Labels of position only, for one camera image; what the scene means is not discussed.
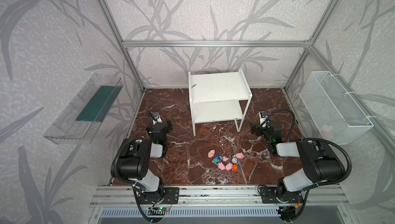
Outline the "white hooded Doraemon figure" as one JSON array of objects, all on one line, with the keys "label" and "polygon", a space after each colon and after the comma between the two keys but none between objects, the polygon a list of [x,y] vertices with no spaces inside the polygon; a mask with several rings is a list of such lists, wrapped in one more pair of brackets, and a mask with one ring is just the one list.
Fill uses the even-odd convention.
[{"label": "white hooded Doraemon figure", "polygon": [[232,157],[231,162],[233,164],[238,164],[238,159],[236,157]]}]

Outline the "orange hooded Doraemon figure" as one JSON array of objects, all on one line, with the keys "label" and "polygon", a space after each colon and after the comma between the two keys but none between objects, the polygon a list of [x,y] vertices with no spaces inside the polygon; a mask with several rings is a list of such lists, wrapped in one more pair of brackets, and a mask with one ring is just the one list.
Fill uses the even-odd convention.
[{"label": "orange hooded Doraemon figure", "polygon": [[239,165],[238,164],[234,164],[233,166],[232,166],[232,171],[234,172],[234,171],[237,171],[239,169]]}]

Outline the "teal hooded Doraemon figure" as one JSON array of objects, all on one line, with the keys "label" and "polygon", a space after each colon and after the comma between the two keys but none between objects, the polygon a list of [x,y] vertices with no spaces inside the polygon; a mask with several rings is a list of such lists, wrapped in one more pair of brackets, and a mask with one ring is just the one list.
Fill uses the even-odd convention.
[{"label": "teal hooded Doraemon figure", "polygon": [[218,159],[218,158],[214,158],[214,159],[212,160],[212,163],[215,164],[215,165],[217,165],[217,164],[219,163],[219,159]]}]

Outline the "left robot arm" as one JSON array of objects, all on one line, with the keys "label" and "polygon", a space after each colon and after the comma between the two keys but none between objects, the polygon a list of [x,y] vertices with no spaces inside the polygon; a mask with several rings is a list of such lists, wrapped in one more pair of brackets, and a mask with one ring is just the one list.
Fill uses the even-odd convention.
[{"label": "left robot arm", "polygon": [[147,128],[148,138],[124,139],[111,165],[111,176],[131,184],[133,189],[146,194],[164,194],[163,181],[149,169],[150,159],[166,156],[169,142],[167,134],[173,130],[172,122],[157,122]]}]

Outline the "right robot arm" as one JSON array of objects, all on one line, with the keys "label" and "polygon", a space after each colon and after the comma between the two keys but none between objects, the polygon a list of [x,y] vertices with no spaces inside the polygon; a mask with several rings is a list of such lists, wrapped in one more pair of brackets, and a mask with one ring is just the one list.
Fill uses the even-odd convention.
[{"label": "right robot arm", "polygon": [[321,186],[338,184],[351,174],[352,162],[338,144],[321,138],[302,138],[283,142],[281,126],[275,122],[251,123],[251,134],[264,137],[270,154],[299,158],[302,168],[279,179],[278,198]]}]

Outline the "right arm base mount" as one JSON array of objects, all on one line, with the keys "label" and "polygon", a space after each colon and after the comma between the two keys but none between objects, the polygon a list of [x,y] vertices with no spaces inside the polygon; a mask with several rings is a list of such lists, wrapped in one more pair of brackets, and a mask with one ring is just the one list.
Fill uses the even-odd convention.
[{"label": "right arm base mount", "polygon": [[303,201],[301,192],[289,192],[283,187],[258,186],[258,194],[262,203],[299,204]]}]

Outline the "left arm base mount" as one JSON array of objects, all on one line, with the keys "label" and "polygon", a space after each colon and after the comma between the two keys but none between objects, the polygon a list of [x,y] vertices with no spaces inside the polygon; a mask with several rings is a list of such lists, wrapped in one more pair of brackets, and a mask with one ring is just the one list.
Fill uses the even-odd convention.
[{"label": "left arm base mount", "polygon": [[180,188],[164,187],[156,192],[138,193],[137,199],[140,204],[177,204],[180,196]]}]

